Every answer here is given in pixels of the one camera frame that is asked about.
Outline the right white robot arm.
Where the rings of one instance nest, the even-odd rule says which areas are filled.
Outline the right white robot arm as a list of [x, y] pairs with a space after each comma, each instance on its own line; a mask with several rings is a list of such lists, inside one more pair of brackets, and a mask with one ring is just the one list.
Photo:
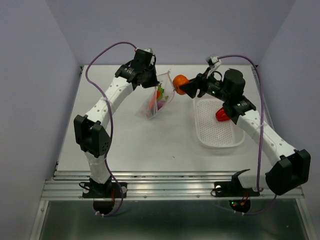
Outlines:
[[246, 81], [236, 69], [228, 69], [221, 80], [214, 74], [199, 73], [189, 80], [174, 79], [173, 87], [178, 94], [194, 99], [205, 94], [223, 102], [228, 118], [245, 131], [259, 146], [271, 164], [265, 174], [268, 189], [281, 196], [306, 183], [309, 179], [311, 155], [285, 142], [265, 121], [261, 112], [244, 96]]

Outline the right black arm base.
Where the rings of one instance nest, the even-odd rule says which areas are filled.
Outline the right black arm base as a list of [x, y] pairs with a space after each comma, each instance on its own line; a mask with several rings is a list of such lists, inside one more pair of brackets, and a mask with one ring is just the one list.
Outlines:
[[251, 208], [250, 197], [259, 197], [260, 193], [254, 191], [253, 188], [242, 187], [239, 176], [242, 173], [249, 171], [249, 169], [241, 170], [231, 176], [230, 181], [218, 181], [214, 183], [210, 195], [216, 198], [231, 198], [229, 206], [235, 213], [242, 215], [251, 215], [249, 212]]

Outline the orange toy pumpkin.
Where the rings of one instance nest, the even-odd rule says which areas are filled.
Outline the orange toy pumpkin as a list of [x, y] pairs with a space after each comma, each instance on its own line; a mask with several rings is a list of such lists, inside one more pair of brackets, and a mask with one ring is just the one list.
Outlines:
[[185, 95], [186, 93], [180, 89], [181, 86], [189, 83], [190, 81], [182, 74], [177, 75], [173, 81], [173, 91], [178, 93], [179, 95]]

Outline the green toy leaf vegetable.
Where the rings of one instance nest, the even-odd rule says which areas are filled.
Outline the green toy leaf vegetable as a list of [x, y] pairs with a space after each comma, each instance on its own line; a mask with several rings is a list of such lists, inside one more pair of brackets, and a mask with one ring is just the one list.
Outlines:
[[165, 91], [165, 90], [162, 88], [162, 85], [160, 84], [160, 85], [157, 87], [156, 99], [162, 99], [163, 94], [164, 94], [164, 91]]

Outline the clear zip top bag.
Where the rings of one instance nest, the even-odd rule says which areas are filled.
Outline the clear zip top bag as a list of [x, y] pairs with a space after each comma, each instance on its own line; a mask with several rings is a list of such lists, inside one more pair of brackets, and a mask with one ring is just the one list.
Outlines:
[[175, 96], [170, 69], [165, 73], [159, 74], [157, 80], [159, 84], [153, 88], [152, 94], [135, 114], [141, 119], [151, 120], [155, 118]]

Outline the orange toy carrot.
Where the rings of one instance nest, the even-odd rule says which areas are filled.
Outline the orange toy carrot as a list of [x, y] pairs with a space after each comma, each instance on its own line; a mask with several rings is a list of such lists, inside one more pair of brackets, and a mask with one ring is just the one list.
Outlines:
[[158, 101], [160, 101], [161, 99], [157, 99], [157, 90], [153, 93], [151, 100], [149, 101], [148, 104], [148, 109], [150, 111], [156, 112], [158, 110]]

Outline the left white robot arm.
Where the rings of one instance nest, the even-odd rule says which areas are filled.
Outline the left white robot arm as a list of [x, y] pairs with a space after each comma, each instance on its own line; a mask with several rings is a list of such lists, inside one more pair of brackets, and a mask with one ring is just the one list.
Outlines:
[[96, 182], [94, 191], [100, 197], [111, 193], [111, 184], [108, 182], [111, 174], [105, 165], [105, 159], [113, 138], [113, 133], [106, 130], [108, 126], [113, 126], [112, 115], [138, 86], [148, 89], [157, 85], [159, 81], [153, 50], [138, 48], [134, 58], [116, 71], [99, 101], [85, 115], [74, 118], [75, 141], [87, 158], [90, 179]]

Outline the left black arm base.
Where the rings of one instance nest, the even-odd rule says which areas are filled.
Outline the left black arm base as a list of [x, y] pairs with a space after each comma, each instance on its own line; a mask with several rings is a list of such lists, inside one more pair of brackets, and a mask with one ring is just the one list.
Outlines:
[[106, 183], [97, 183], [91, 178], [89, 182], [81, 181], [82, 198], [93, 199], [93, 210], [97, 216], [111, 217], [118, 213], [124, 198], [127, 197], [127, 182], [112, 182], [111, 177]]

